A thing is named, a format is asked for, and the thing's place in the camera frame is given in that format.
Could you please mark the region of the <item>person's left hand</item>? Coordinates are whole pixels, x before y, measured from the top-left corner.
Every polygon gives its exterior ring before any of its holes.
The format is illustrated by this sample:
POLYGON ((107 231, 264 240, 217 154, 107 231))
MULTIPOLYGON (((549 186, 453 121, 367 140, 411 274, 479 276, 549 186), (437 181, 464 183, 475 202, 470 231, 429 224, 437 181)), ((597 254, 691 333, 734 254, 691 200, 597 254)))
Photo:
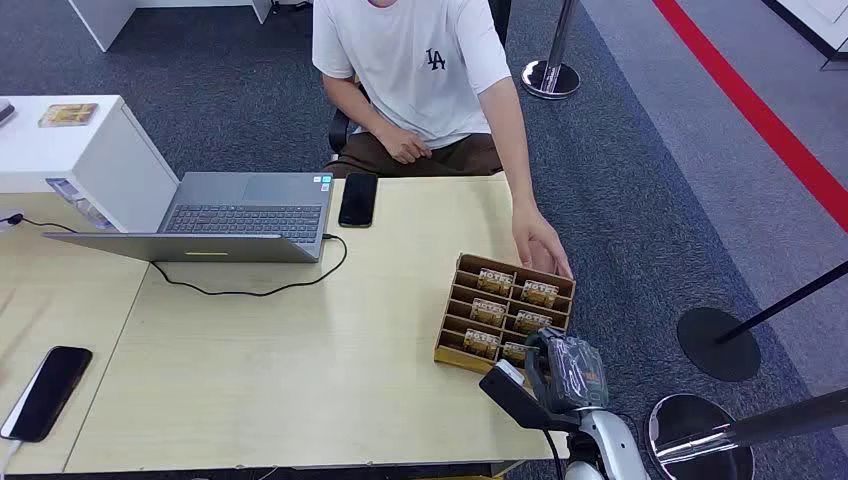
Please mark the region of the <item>person's left hand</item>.
POLYGON ((574 279, 560 237, 533 202, 513 204, 512 233, 525 268, 574 279))

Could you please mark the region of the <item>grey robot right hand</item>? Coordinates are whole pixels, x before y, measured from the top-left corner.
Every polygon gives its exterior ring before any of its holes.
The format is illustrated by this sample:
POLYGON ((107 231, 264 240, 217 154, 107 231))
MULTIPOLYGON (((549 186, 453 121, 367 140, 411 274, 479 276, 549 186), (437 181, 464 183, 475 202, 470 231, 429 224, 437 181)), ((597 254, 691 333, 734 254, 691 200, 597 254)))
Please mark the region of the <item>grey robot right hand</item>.
POLYGON ((525 340, 524 370, 537 400, 551 413, 604 409, 608 385, 599 351, 587 341, 545 327, 525 340))

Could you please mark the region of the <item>person's right hand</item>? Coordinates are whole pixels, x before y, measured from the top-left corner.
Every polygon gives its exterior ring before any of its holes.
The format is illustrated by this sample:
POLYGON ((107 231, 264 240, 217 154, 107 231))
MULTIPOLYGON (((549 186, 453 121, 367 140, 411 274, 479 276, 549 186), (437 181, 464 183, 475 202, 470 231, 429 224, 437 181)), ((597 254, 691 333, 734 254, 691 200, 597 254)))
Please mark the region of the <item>person's right hand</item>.
POLYGON ((414 132, 389 124, 375 129, 373 135, 388 154, 401 164, 412 164, 432 156, 431 149, 414 132))

